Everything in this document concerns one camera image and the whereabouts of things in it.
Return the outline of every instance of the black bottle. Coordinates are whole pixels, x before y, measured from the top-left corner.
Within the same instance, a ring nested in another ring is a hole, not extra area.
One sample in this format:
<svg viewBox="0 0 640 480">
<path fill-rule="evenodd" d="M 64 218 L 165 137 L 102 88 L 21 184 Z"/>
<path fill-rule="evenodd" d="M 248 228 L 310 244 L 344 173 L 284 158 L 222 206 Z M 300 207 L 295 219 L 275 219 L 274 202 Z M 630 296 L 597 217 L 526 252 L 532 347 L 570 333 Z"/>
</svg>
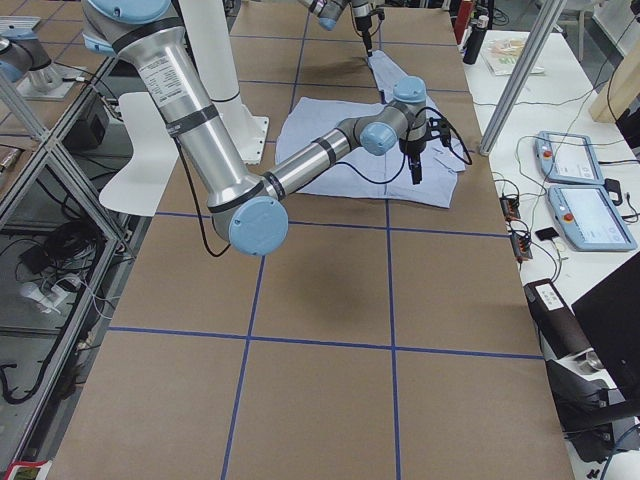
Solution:
<svg viewBox="0 0 640 480">
<path fill-rule="evenodd" d="M 471 29 L 471 35 L 467 40 L 466 49 L 462 61 L 467 65 L 473 65 L 476 63 L 484 36 L 487 33 L 487 25 L 489 24 L 489 17 L 486 15 L 480 15 L 478 21 L 473 25 Z"/>
</svg>

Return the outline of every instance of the white table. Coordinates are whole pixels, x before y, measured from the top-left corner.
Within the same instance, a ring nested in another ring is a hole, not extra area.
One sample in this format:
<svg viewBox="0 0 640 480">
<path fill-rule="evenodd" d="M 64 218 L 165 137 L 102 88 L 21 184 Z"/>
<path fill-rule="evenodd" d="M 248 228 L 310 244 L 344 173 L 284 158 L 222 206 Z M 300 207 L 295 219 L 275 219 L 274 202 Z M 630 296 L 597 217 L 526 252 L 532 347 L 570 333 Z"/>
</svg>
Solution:
<svg viewBox="0 0 640 480">
<path fill-rule="evenodd" d="M 490 31 L 487 32 L 485 45 L 495 39 L 517 38 L 526 35 L 525 32 Z M 529 77 L 522 90 L 518 102 L 561 103 L 580 97 L 592 89 L 592 85 L 573 56 L 569 46 L 560 34 L 552 34 L 542 51 L 539 63 L 545 68 L 543 75 Z M 507 83 L 508 77 L 495 76 L 481 56 L 475 65 L 465 66 L 465 74 L 469 82 L 475 110 L 480 128 L 484 131 L 495 109 L 496 104 Z M 516 105 L 503 131 L 493 148 L 489 161 L 491 168 L 497 172 L 495 178 L 511 180 L 518 185 L 521 193 L 541 193 L 541 188 L 522 176 L 518 171 L 516 161 L 516 145 L 525 136 L 534 136 L 541 130 L 556 132 L 578 133 L 588 135 L 595 144 L 610 144 L 595 146 L 599 161 L 615 161 L 633 159 L 631 149 L 623 141 L 622 135 L 613 124 L 595 123 L 589 116 L 589 106 L 596 98 L 591 92 L 579 100 L 565 103 L 562 106 L 552 105 Z M 520 141 L 519 157 L 522 172 L 537 181 L 543 180 L 533 155 L 533 138 Z M 625 164 L 602 166 L 605 177 L 620 181 L 623 196 L 626 192 L 631 195 L 631 203 L 640 207 L 640 166 Z M 502 182 L 496 184 L 498 192 L 502 192 Z M 505 185 L 505 193 L 513 193 L 515 189 Z M 625 205 L 620 207 L 622 214 L 632 213 Z M 554 226 L 553 214 L 545 197 L 539 200 L 533 196 L 521 198 L 520 212 L 531 231 Z M 630 231 L 636 240 L 640 240 L 640 224 L 630 226 Z M 625 253 L 592 253 L 576 252 L 564 240 L 556 240 L 563 250 L 562 271 L 555 282 L 557 289 L 571 305 L 600 280 L 633 256 L 636 251 Z M 538 242 L 551 255 L 556 252 L 549 242 Z M 550 278 L 553 274 L 551 259 L 536 247 L 533 247 L 534 258 L 522 265 L 521 280 L 523 285 L 534 280 Z M 592 468 L 602 465 L 585 464 L 578 458 L 573 447 L 568 449 L 576 478 L 584 478 Z M 628 452 L 616 455 L 607 472 L 606 480 L 636 480 L 640 478 L 640 452 Z"/>
</svg>

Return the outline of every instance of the light blue joint cap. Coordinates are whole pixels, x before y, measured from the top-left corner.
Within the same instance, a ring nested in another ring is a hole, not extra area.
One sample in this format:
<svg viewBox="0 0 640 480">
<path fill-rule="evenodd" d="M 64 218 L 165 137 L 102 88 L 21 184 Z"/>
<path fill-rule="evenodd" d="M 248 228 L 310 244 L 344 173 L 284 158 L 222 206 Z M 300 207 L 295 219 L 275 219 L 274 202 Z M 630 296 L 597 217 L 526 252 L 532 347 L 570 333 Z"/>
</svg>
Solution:
<svg viewBox="0 0 640 480">
<path fill-rule="evenodd" d="M 364 127 L 360 133 L 360 145 L 373 155 L 384 155 L 398 141 L 398 135 L 386 123 L 373 122 Z"/>
<path fill-rule="evenodd" d="M 38 39 L 38 36 L 30 28 L 10 28 L 2 32 L 2 36 L 13 41 Z"/>
<path fill-rule="evenodd" d="M 171 0 L 88 0 L 101 14 L 117 22 L 141 25 L 160 18 Z"/>
<path fill-rule="evenodd" d="M 2 60 L 0 60 L 0 72 L 4 73 L 5 77 L 7 77 L 11 83 L 15 83 L 22 78 L 22 72 L 20 70 Z"/>
<path fill-rule="evenodd" d="M 422 103 L 427 100 L 427 87 L 420 77 L 404 77 L 393 87 L 393 98 L 404 103 Z"/>
<path fill-rule="evenodd" d="M 84 46 L 91 50 L 93 53 L 100 53 L 102 55 L 107 55 L 108 57 L 116 56 L 116 52 L 113 50 L 113 47 L 107 42 L 104 42 L 85 33 L 83 33 L 82 36 L 84 37 Z"/>
<path fill-rule="evenodd" d="M 318 23 L 320 24 L 320 26 L 322 28 L 324 28 L 325 30 L 333 30 L 334 28 L 336 28 L 336 21 L 332 18 L 320 18 L 318 20 Z"/>
<path fill-rule="evenodd" d="M 289 230 L 289 216 L 271 197 L 253 197 L 233 214 L 229 242 L 239 252 L 263 256 L 282 245 Z"/>
</svg>

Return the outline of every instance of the computer monitor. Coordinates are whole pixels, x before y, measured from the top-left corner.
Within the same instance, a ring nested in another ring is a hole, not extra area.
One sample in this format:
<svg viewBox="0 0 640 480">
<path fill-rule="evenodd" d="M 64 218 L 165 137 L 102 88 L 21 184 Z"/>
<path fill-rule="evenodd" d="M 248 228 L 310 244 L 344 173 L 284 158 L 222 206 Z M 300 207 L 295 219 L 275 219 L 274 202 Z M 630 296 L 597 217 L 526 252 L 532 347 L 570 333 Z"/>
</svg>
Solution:
<svg viewBox="0 0 640 480">
<path fill-rule="evenodd" d="M 640 253 L 584 294 L 572 308 L 625 399 L 640 399 Z"/>
</svg>

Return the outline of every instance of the white sticker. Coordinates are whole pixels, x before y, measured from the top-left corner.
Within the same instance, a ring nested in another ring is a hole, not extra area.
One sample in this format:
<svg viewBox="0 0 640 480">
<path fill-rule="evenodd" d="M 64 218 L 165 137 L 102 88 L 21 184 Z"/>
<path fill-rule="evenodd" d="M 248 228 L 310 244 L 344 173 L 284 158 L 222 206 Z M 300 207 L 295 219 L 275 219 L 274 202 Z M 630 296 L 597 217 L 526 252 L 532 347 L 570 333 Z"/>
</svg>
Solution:
<svg viewBox="0 0 640 480">
<path fill-rule="evenodd" d="M 558 294 L 553 288 L 551 288 L 551 285 L 538 285 L 536 290 L 549 311 L 558 310 L 559 308 L 564 307 L 562 300 L 558 298 Z"/>
<path fill-rule="evenodd" d="M 140 77 L 158 107 L 184 97 L 187 89 L 166 56 L 160 57 L 140 69 Z"/>
</svg>

